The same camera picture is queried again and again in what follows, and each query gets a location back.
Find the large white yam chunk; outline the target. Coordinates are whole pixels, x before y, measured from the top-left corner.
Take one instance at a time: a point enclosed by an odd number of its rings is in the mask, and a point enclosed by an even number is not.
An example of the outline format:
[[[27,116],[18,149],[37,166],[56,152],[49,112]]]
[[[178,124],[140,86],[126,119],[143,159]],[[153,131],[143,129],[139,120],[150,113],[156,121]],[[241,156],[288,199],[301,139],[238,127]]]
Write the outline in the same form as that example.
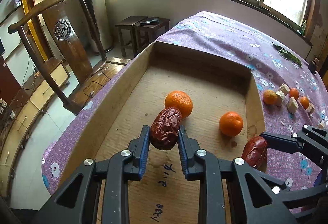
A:
[[[320,122],[318,124],[318,127],[321,128],[321,129],[323,129],[325,127],[325,123],[324,122]]]

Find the beige yam chunk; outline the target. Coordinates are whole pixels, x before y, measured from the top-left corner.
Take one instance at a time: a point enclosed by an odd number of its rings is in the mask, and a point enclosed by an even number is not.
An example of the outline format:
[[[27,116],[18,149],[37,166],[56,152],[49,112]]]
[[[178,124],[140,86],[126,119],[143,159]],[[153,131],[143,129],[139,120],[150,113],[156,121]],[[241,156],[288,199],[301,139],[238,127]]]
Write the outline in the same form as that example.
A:
[[[308,108],[306,109],[306,111],[311,115],[314,113],[315,111],[315,107],[312,103],[309,104]]]

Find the dried red date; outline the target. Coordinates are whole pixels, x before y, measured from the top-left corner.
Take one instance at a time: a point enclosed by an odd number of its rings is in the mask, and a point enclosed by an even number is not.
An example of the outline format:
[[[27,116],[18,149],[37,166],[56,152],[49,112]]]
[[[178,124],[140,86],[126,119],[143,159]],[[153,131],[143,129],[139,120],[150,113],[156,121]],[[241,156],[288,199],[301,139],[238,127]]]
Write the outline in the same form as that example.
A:
[[[150,127],[150,143],[159,150],[171,150],[177,143],[182,115],[176,107],[164,108]]]
[[[267,141],[262,136],[250,139],[243,150],[241,158],[252,168],[258,169],[267,157]]]

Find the small yellowish tangerine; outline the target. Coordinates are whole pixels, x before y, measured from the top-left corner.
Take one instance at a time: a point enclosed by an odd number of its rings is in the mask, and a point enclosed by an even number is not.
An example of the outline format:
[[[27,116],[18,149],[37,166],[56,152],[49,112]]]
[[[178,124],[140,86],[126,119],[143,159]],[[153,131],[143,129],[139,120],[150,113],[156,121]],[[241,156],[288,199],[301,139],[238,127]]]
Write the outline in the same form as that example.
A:
[[[263,102],[267,105],[274,105],[277,101],[277,95],[272,89],[263,92]]]

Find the white yam chunk back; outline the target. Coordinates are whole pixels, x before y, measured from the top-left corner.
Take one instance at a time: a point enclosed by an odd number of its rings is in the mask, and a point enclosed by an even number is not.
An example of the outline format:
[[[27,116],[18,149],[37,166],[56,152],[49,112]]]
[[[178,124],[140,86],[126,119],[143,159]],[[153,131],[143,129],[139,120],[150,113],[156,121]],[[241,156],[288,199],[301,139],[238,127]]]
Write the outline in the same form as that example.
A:
[[[283,83],[277,90],[278,92],[282,92],[285,96],[289,94],[290,88],[286,83]]]

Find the large front orange tangerine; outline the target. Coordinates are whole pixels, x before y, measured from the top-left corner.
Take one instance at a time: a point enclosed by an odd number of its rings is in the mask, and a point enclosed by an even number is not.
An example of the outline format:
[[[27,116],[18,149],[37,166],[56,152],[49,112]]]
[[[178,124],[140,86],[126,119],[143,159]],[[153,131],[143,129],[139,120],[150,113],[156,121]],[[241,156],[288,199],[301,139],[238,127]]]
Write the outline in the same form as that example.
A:
[[[183,91],[172,91],[165,98],[165,107],[176,107],[183,119],[192,113],[193,106],[192,99]]]

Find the purple floral tablecloth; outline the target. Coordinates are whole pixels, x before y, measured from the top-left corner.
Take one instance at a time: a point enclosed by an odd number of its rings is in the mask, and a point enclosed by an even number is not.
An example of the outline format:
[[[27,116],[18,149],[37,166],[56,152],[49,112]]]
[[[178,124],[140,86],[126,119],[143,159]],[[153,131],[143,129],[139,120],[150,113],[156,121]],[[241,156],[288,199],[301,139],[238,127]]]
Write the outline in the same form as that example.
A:
[[[228,17],[202,11],[180,21],[159,36],[156,43],[165,44],[170,53],[178,49],[198,50],[202,54],[214,55],[242,65],[250,69],[259,93],[267,88],[277,89],[286,83],[290,88],[297,88],[314,105],[315,111],[311,115],[304,109],[291,114],[284,106],[275,109],[264,106],[265,125],[270,131],[293,133],[303,124],[317,126],[320,122],[327,123],[327,90],[320,76],[310,72],[304,59],[300,59],[300,67],[283,58],[273,47],[273,44],[279,45],[279,42],[255,28]],[[107,93],[120,79],[122,73],[116,74],[83,107],[62,136],[45,151],[42,177],[49,193],[58,189],[82,132]]]

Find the dark small jar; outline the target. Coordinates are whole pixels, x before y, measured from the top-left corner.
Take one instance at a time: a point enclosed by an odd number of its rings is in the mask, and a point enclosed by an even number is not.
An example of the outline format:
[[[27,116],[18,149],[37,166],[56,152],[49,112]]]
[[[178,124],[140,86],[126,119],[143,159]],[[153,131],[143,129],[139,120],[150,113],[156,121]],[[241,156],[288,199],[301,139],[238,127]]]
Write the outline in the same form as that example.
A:
[[[317,67],[318,67],[318,63],[319,60],[317,57],[314,57],[314,59],[312,61],[310,61],[309,65],[308,65],[308,69],[310,70],[311,73],[313,73],[314,75],[317,72]]]

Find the green leafy vegetable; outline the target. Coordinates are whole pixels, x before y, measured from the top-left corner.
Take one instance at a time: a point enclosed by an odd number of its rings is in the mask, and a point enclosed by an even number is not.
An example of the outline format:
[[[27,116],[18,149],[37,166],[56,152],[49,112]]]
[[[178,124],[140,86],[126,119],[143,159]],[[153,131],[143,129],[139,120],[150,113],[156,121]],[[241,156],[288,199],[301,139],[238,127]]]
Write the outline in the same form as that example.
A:
[[[273,47],[275,48],[275,50],[278,51],[278,53],[285,59],[292,61],[293,63],[297,64],[298,66],[302,67],[302,63],[300,61],[300,59],[296,56],[294,56],[291,52],[289,52],[288,50],[286,50],[285,48],[283,48],[282,46],[273,44]]]

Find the green bottle on sill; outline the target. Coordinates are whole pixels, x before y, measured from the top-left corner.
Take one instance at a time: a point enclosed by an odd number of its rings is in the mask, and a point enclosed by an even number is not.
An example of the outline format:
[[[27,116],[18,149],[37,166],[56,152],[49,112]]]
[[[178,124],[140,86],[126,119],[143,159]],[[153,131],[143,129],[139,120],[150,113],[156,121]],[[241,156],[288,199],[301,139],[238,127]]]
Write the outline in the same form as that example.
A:
[[[301,34],[302,35],[305,34],[306,24],[307,24],[307,20],[304,20],[302,23],[302,26],[301,26]]]

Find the wooden low cabinet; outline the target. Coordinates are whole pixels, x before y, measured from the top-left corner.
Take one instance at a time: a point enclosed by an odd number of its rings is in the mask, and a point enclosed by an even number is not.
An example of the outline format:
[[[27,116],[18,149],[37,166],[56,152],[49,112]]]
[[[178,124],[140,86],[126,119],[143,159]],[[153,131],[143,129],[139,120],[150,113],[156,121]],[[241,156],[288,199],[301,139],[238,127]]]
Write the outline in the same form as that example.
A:
[[[9,105],[9,120],[1,132],[1,196],[9,197],[19,152],[33,124],[55,95],[41,73],[34,71]]]

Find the dark wooden stool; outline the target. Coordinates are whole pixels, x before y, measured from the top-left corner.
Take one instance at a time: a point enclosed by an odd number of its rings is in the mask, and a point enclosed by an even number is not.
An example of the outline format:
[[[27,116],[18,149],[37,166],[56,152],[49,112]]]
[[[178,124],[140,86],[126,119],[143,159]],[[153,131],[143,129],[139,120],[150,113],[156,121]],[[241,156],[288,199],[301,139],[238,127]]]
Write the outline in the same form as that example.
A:
[[[126,57],[126,49],[132,49],[133,55],[136,56],[157,38],[159,30],[164,29],[167,32],[170,29],[170,19],[160,18],[158,25],[140,26],[139,22],[153,19],[148,16],[130,16],[119,23],[115,24],[118,31],[118,40],[122,56]]]

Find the black remote control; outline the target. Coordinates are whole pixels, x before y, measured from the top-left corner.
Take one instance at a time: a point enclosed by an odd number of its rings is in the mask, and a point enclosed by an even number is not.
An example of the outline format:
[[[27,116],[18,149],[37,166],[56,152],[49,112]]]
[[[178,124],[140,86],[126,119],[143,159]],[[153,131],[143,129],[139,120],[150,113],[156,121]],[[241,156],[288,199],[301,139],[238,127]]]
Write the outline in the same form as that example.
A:
[[[159,18],[153,18],[149,20],[143,20],[139,22],[140,26],[146,26],[146,25],[158,25],[160,24],[160,19]]]

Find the wooden chair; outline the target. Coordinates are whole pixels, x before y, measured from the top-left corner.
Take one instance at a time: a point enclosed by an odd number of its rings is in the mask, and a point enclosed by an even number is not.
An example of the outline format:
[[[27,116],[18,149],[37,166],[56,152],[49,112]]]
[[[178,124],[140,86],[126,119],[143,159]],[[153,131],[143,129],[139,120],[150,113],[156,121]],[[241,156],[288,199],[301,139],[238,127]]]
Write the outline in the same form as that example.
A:
[[[35,66],[38,71],[41,73],[44,80],[48,83],[49,87],[57,94],[57,96],[63,102],[63,107],[69,110],[71,113],[78,115],[78,113],[82,110],[83,105],[76,103],[74,100],[67,97],[64,92],[60,89],[55,80],[50,75],[50,73],[45,68],[45,65],[41,63],[35,51],[32,49],[32,46],[28,40],[28,37],[23,29],[23,26],[28,23],[28,21],[32,20],[34,17],[38,17],[39,14],[48,10],[51,7],[56,7],[58,4],[64,2],[65,0],[44,0],[38,3],[36,6],[31,8],[31,10],[24,15],[24,17],[16,23],[11,24],[8,27],[8,33],[18,33],[22,43],[28,52],[29,56],[33,60]],[[87,8],[87,4],[85,0],[79,0],[84,15],[87,20],[88,28],[91,33],[92,39],[94,40],[96,47],[101,56],[101,66],[108,64],[115,65],[127,65],[130,60],[125,58],[107,58],[105,51],[103,49],[100,34],[97,31],[97,28],[92,20],[90,11]],[[74,73],[77,80],[80,84],[84,84],[91,76],[94,74],[94,70],[91,67],[90,61],[86,56],[86,52],[80,43],[80,40],[76,36],[72,25],[69,22],[69,19],[64,17],[63,14],[59,14],[59,20],[54,21],[54,18],[51,17],[50,21],[50,33],[57,44],[59,50],[65,57],[66,61],[70,65],[71,69],[76,70]]]

